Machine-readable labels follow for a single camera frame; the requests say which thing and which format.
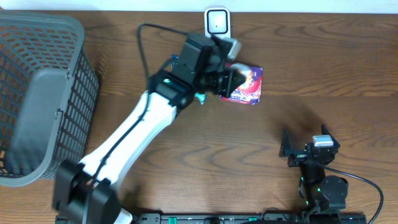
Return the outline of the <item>red purple Carefree pad pack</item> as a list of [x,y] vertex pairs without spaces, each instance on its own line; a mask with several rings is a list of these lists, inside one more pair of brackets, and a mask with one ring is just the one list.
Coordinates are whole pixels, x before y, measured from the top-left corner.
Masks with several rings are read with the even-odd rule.
[[227,63],[227,67],[237,69],[246,77],[245,83],[232,92],[229,98],[220,96],[220,100],[245,105],[255,105],[260,102],[263,69],[256,66],[248,66],[243,63]]

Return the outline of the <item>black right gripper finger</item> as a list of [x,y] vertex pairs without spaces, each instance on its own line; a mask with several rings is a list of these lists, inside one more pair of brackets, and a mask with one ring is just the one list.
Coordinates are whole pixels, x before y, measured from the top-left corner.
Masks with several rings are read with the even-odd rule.
[[336,142],[335,138],[334,138],[333,135],[329,132],[329,130],[328,130],[328,128],[326,127],[325,124],[323,124],[323,125],[321,126],[321,132],[322,132],[322,135],[329,136],[330,139],[331,139],[331,141],[332,141],[333,143]]
[[282,143],[279,150],[279,157],[289,157],[292,153],[292,146],[289,141],[289,134],[285,129],[283,132]]

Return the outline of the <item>green tissue pack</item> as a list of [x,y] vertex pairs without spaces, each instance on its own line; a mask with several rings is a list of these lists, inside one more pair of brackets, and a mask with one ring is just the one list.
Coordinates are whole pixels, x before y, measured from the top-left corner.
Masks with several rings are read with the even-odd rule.
[[199,100],[200,104],[203,105],[207,99],[207,93],[196,93],[195,97]]

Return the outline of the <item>blue snack packet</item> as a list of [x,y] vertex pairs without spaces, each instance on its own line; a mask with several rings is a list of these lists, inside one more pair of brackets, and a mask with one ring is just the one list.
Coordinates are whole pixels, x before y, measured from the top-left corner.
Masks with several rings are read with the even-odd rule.
[[177,63],[177,59],[179,58],[178,55],[172,55],[172,63],[171,63],[171,70],[174,69],[175,64]]

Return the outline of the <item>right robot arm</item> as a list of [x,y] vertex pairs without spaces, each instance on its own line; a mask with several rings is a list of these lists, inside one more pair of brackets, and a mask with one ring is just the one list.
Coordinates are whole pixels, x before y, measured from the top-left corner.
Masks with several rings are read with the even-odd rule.
[[348,181],[336,175],[326,175],[327,165],[334,159],[340,144],[325,125],[322,133],[312,137],[304,149],[294,149],[287,130],[284,130],[279,157],[288,159],[289,167],[299,167],[300,196],[308,202],[309,209],[321,212],[339,212],[346,208]]

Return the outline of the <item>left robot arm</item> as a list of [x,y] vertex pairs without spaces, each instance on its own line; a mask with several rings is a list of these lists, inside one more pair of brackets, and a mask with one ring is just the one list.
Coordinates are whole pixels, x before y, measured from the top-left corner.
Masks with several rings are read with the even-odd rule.
[[78,164],[60,164],[53,208],[73,223],[132,223],[133,214],[118,199],[126,174],[196,93],[229,96],[245,82],[244,75],[225,65],[240,48],[232,38],[188,37],[179,57],[168,59],[149,78],[134,110],[100,147]]

